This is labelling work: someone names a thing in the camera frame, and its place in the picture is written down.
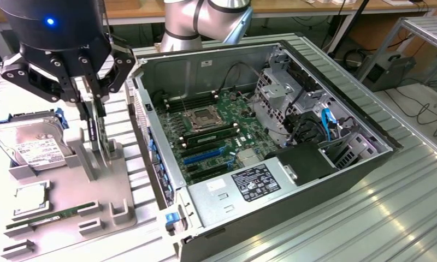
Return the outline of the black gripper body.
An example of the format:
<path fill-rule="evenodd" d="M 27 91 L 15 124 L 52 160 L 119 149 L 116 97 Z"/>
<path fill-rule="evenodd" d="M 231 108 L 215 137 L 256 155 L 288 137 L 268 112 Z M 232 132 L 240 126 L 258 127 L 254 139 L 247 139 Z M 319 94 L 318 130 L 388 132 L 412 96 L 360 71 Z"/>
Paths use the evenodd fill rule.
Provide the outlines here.
<path fill-rule="evenodd" d="M 79 51 L 91 58 L 108 57 L 100 1 L 0 1 L 0 9 L 24 58 L 40 59 L 47 52 L 75 56 Z"/>

